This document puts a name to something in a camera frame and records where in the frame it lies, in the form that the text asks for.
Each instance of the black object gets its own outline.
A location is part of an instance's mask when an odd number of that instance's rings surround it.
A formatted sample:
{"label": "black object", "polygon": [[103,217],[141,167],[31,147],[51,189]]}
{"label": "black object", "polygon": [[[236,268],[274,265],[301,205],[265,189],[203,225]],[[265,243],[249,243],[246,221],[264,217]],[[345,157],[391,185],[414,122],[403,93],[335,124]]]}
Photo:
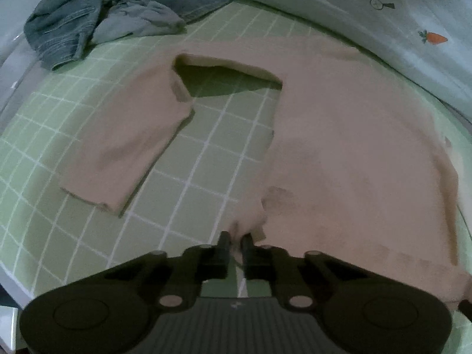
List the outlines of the black object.
{"label": "black object", "polygon": [[[247,279],[272,297],[199,297],[225,278],[230,237],[181,257],[149,253],[52,290],[20,317],[32,354],[440,354],[452,327],[431,294],[318,252],[241,241]],[[459,310],[469,315],[472,304]]]}

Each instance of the beige sweatshirt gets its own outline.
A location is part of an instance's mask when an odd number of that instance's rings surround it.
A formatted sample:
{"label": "beige sweatshirt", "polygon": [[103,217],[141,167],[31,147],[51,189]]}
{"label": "beige sweatshirt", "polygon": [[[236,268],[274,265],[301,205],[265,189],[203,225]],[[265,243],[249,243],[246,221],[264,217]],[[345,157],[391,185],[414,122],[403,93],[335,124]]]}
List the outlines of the beige sweatshirt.
{"label": "beige sweatshirt", "polygon": [[174,47],[154,56],[97,115],[61,186],[111,212],[191,110],[176,63],[281,82],[274,139],[229,225],[234,241],[318,250],[426,290],[468,295],[457,264],[457,175],[410,90],[323,35]]}

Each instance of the green grid mat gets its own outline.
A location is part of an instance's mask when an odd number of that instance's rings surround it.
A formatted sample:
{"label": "green grid mat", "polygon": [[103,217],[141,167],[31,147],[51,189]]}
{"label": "green grid mat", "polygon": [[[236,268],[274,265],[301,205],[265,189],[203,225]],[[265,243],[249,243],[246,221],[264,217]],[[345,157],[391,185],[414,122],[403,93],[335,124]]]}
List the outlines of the green grid mat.
{"label": "green grid mat", "polygon": [[[236,1],[174,36],[120,40],[95,47],[86,60],[51,73],[0,138],[0,263],[35,297],[150,250],[171,256],[214,243],[260,166],[272,138],[280,87],[224,68],[182,67],[194,114],[157,160],[122,218],[104,213],[58,186],[81,131],[124,78],[152,53],[181,41],[310,36],[320,28],[267,7]],[[437,99],[412,85],[437,128],[464,161],[468,133]],[[471,167],[464,174],[471,177]],[[458,213],[459,255],[472,270],[472,242]],[[246,281],[234,263],[227,280],[204,295],[257,296],[270,290]],[[472,328],[458,313],[446,353],[467,353]]]}

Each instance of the carrot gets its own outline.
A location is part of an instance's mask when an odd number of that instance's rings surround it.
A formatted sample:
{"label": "carrot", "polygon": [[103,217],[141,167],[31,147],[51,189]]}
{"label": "carrot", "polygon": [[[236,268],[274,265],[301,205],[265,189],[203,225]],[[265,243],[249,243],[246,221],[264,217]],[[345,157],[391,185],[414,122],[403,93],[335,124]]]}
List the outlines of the carrot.
{"label": "carrot", "polygon": [[448,41],[446,37],[437,33],[428,32],[427,30],[424,30],[424,32],[418,32],[418,34],[422,37],[423,44],[426,44],[426,41],[428,41],[430,44],[437,45]]}

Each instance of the pile of clothes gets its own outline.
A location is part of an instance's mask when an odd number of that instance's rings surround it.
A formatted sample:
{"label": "pile of clothes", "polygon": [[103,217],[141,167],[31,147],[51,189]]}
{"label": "pile of clothes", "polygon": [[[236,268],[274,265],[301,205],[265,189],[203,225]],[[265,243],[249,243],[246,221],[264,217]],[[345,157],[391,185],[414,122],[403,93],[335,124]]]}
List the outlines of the pile of clothes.
{"label": "pile of clothes", "polygon": [[42,0],[24,34],[44,67],[52,70],[81,59],[89,42],[178,33],[230,1]]}

